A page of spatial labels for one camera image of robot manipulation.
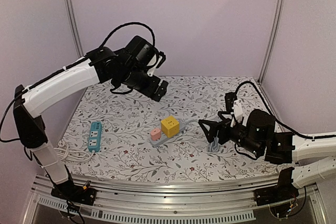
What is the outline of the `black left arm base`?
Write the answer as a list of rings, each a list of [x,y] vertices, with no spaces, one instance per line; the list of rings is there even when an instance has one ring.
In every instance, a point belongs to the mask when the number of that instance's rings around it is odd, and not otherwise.
[[[87,180],[83,185],[75,185],[73,180],[62,184],[55,184],[51,195],[60,199],[93,206],[97,190],[91,187],[91,181]]]

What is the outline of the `light blue power strip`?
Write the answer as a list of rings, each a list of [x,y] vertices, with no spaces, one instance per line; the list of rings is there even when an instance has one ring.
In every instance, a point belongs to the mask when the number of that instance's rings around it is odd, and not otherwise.
[[[185,128],[186,128],[186,124],[183,123],[183,122],[180,122],[180,131],[179,131],[179,133],[177,133],[175,136],[170,137],[170,138],[168,138],[168,137],[161,131],[162,135],[161,135],[161,138],[160,138],[158,141],[152,141],[151,138],[150,138],[150,134],[149,134],[149,143],[150,143],[152,146],[154,146],[154,147],[157,147],[157,146],[159,146],[159,145],[162,145],[163,143],[167,142],[168,140],[170,140],[170,139],[172,139],[172,138],[174,138],[174,137],[177,137],[177,136],[181,135],[182,132],[185,130]]]

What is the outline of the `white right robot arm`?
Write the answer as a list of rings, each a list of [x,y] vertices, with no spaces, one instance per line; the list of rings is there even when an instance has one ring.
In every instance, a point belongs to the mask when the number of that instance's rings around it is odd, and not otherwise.
[[[235,148],[244,149],[242,155],[254,161],[264,157],[265,161],[276,165],[318,159],[310,165],[283,169],[278,184],[271,190],[276,201],[284,200],[292,188],[303,188],[335,174],[335,134],[303,135],[294,130],[277,133],[275,117],[260,109],[250,113],[245,125],[241,115],[231,112],[229,119],[224,117],[226,114],[226,111],[219,111],[218,122],[199,120],[210,144],[223,145],[232,141]]]

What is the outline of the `yellow cube plug adapter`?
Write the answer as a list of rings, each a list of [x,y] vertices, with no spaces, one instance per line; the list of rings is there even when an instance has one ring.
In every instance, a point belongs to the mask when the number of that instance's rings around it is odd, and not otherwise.
[[[173,116],[161,120],[161,130],[168,137],[173,137],[180,131],[180,123]]]

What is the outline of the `pink cube plug adapter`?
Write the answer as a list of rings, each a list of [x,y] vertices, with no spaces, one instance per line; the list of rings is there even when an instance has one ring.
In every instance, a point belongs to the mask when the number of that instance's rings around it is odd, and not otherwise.
[[[150,132],[150,138],[152,141],[158,141],[161,138],[161,135],[161,129],[157,127]]]

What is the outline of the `teal white power strip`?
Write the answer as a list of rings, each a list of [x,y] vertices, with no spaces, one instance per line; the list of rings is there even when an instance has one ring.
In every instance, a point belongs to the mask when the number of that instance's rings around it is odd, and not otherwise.
[[[88,138],[88,151],[97,153],[100,151],[101,147],[101,134],[102,134],[102,124],[101,122],[92,122],[89,131]]]

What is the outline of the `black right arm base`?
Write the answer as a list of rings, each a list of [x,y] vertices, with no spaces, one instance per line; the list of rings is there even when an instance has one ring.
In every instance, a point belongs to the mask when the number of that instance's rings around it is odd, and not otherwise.
[[[276,218],[287,218],[292,212],[292,209],[297,203],[299,196],[298,189],[292,184],[292,172],[294,168],[289,167],[283,169],[279,173],[278,182],[274,186],[264,187],[254,190],[254,201],[257,206],[274,204],[280,201],[294,200],[294,203],[288,203],[285,206],[275,206],[270,210]]]

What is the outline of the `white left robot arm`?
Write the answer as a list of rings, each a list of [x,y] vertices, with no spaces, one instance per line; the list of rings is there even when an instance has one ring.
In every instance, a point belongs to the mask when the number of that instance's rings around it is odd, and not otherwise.
[[[154,71],[165,60],[164,52],[135,36],[116,52],[100,46],[36,84],[16,88],[13,114],[20,141],[32,151],[67,200],[77,197],[78,188],[71,183],[70,173],[49,143],[41,114],[73,93],[107,81],[114,88],[125,85],[160,101],[168,83],[155,76]]]

